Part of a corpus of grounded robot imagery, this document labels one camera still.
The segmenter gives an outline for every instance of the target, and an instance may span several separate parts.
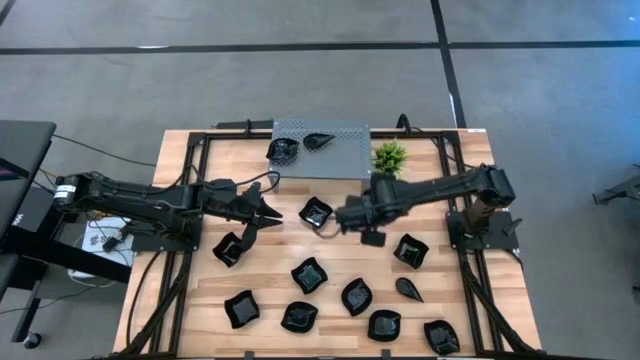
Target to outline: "wooden tabletop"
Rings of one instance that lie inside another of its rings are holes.
[[[180,175],[191,131],[165,132],[155,185],[169,185]],[[459,130],[459,134],[466,163],[494,163],[484,130]],[[431,141],[399,141],[409,154],[403,179],[422,181],[442,176],[438,152]],[[373,146],[381,142],[374,140]],[[242,181],[266,171],[268,145],[268,140],[214,140],[206,179]],[[268,179],[262,179],[262,183],[263,188],[267,187]],[[422,325],[436,319],[447,320],[455,328],[461,341],[462,352],[459,355],[473,354],[457,256],[449,246],[445,224],[446,201],[415,207],[409,216],[387,226],[384,229],[387,233],[384,248],[361,245],[358,234],[321,239],[298,217],[298,212],[312,196],[335,209],[344,205],[347,194],[358,194],[359,191],[359,181],[283,179],[280,192],[265,194],[265,200],[284,215],[284,224],[261,230],[254,247],[232,268],[227,268],[211,250],[225,234],[233,231],[240,235],[244,227],[205,217],[200,250],[193,254],[178,356],[236,357],[243,356],[247,350],[254,351],[256,356],[379,356],[382,349],[390,349],[394,356],[434,356],[425,340]],[[328,224],[325,231],[330,233],[335,226]],[[430,248],[418,270],[393,256],[399,239],[406,233]],[[145,253],[135,258],[114,351],[125,346],[131,300],[151,256]],[[325,269],[329,280],[312,294],[303,295],[290,271],[311,256]],[[485,251],[485,256],[497,307],[524,341],[539,348],[540,341],[520,266],[504,251]],[[132,337],[155,309],[164,258],[165,254],[160,255],[142,285],[134,310]],[[342,305],[340,294],[349,282],[358,277],[362,277],[372,289],[374,300],[364,313],[352,318]],[[409,278],[416,284],[424,303],[396,292],[395,281],[399,277]],[[233,330],[223,303],[247,289],[253,291],[260,307],[260,318]],[[309,302],[319,309],[315,325],[307,334],[290,333],[280,326],[285,308],[293,301]],[[401,333],[397,340],[380,343],[367,337],[369,316],[379,309],[394,310],[402,315]],[[485,347],[490,349],[486,315],[479,303],[478,309]],[[168,348],[172,317],[171,308],[163,326],[161,350]]]

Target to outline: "gray metal tray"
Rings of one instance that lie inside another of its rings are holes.
[[[302,140],[311,133],[334,135],[335,139],[310,151]],[[371,134],[362,121],[278,119],[273,122],[272,139],[289,138],[300,142],[298,156],[290,163],[269,161],[269,170],[283,178],[354,179],[371,177]]]

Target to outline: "black leaf-shaped dish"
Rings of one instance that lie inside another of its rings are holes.
[[[269,144],[267,159],[278,163],[287,163],[298,155],[299,142],[293,139],[275,139]]]
[[[231,320],[231,328],[238,329],[251,320],[260,317],[260,308],[256,304],[251,290],[245,290],[224,302],[224,311]]]
[[[305,295],[311,294],[323,282],[329,280],[327,273],[314,257],[308,258],[300,266],[291,270],[291,276]]]
[[[416,286],[411,282],[411,280],[407,278],[399,278],[398,280],[396,280],[396,290],[398,290],[400,294],[410,299],[424,302],[422,300],[422,296],[420,296],[420,292],[418,291],[418,288],[416,288]]]
[[[291,332],[303,334],[313,328],[316,315],[318,308],[306,302],[295,301],[287,306],[280,325]]]
[[[240,247],[240,242],[241,240],[230,232],[213,248],[213,254],[225,263],[227,267],[232,267],[238,263],[242,254],[244,254],[244,249]]]
[[[377,310],[369,318],[370,339],[393,341],[400,335],[400,314],[391,310]]]
[[[300,218],[316,229],[321,228],[333,213],[331,206],[323,203],[317,197],[312,197],[307,201],[304,208],[298,213]]]
[[[314,133],[305,136],[302,143],[308,150],[317,150],[334,138],[334,135]]]
[[[460,351],[460,341],[453,326],[444,320],[424,324],[424,336],[431,349],[439,355],[449,355]]]
[[[416,240],[411,235],[405,234],[393,252],[398,260],[409,264],[412,268],[418,269],[422,265],[424,256],[429,251],[429,247],[422,241]]]
[[[351,316],[365,311],[373,301],[373,293],[362,278],[357,278],[342,290],[342,303]]]

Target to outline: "black square bowl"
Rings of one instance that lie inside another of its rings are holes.
[[[460,351],[460,341],[453,326],[444,320],[424,323],[424,336],[431,349],[438,355]]]
[[[239,329],[251,320],[260,317],[260,308],[256,304],[251,290],[245,290],[224,302],[224,311],[231,321],[231,328]]]
[[[232,232],[225,235],[222,240],[213,248],[213,254],[220,259],[227,267],[237,264],[244,249],[240,247],[241,240]]]
[[[311,294],[323,282],[329,280],[327,273],[314,257],[308,258],[300,266],[291,270],[291,276],[305,295]]]
[[[280,325],[291,332],[303,334],[313,328],[316,315],[318,308],[306,302],[295,301],[287,306]]]
[[[373,301],[373,293],[362,278],[357,278],[342,290],[342,304],[349,310],[351,316],[357,316],[365,311]]]
[[[389,342],[400,335],[400,314],[391,310],[377,310],[369,318],[370,339]]]
[[[304,208],[298,213],[300,218],[311,224],[315,229],[319,229],[327,222],[329,215],[333,213],[331,206],[323,203],[317,197],[312,197],[307,201]]]
[[[405,234],[393,252],[393,255],[412,268],[418,269],[422,265],[424,256],[429,251],[429,247],[420,240],[416,240],[411,235]]]

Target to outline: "small potted plant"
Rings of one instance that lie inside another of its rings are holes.
[[[394,140],[376,148],[375,154],[373,169],[376,173],[400,177],[402,168],[407,162],[407,149]]]

